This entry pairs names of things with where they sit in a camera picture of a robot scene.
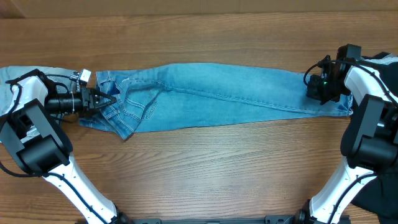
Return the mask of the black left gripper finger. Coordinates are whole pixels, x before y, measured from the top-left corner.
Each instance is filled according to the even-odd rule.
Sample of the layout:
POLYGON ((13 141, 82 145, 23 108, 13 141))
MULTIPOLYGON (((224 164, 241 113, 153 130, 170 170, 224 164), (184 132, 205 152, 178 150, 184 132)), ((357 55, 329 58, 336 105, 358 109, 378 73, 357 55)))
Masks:
POLYGON ((114 104, 115 101, 107 101, 107 102, 94 102, 92 105, 90 105, 90 116, 93 114, 97 114, 102 110, 103 108, 110 106, 114 104))
POLYGON ((97 89, 93 90, 93 94, 94 94, 94 99, 96 102, 98 103, 115 103, 116 102, 116 98, 112 95, 103 93, 102 91, 99 91, 97 89))

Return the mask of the medium blue jeans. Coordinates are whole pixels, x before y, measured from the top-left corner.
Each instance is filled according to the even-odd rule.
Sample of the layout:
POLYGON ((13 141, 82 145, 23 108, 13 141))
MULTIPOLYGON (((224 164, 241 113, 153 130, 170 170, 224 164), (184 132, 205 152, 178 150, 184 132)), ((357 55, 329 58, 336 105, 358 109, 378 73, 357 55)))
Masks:
POLYGON ((321 104, 306 95, 304 79, 286 70, 217 63, 100 71, 96 88, 116 102, 80 124, 129 139, 135 133, 352 114, 352 96, 321 104))

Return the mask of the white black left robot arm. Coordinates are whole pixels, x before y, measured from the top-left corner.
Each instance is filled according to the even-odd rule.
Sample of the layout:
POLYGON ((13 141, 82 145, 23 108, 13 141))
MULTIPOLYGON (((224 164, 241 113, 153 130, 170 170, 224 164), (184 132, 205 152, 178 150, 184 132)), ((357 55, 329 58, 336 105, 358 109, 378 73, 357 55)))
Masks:
POLYGON ((57 123, 60 114, 93 115, 116 98, 87 88, 91 72, 73 72, 76 90, 59 93, 59 82, 34 69, 8 80, 13 94, 1 116, 1 142, 22 170, 21 178, 42 177, 58 188, 87 223, 130 223, 130 218, 90 182, 77 164, 73 146, 57 123))

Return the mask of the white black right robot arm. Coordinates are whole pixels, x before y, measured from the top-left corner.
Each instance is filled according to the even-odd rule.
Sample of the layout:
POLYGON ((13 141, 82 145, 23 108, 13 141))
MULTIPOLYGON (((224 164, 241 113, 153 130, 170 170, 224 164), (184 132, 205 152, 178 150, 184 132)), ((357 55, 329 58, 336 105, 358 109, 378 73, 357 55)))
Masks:
POLYGON ((340 144, 342 160, 325 186, 291 223, 349 223, 343 211, 365 185, 397 166, 397 62, 376 63, 384 52, 362 57, 347 44, 319 61, 320 75, 306 73, 307 96, 325 104, 351 95, 356 107, 340 144))

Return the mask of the folded light blue jeans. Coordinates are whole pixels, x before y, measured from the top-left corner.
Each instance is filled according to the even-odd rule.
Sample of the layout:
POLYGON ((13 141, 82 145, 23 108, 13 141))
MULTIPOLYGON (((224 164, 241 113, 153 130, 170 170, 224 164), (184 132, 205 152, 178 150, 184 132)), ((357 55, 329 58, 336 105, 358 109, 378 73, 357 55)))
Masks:
POLYGON ((16 112, 34 99, 44 105, 46 97, 60 94, 57 87, 46 87, 37 72, 30 74, 36 69, 44 73, 52 82, 64 84, 67 96, 71 97, 70 90, 73 89, 73 82, 70 80, 70 75, 74 73, 73 70, 38 66, 4 67, 1 69, 1 127, 6 122, 9 110, 16 112))

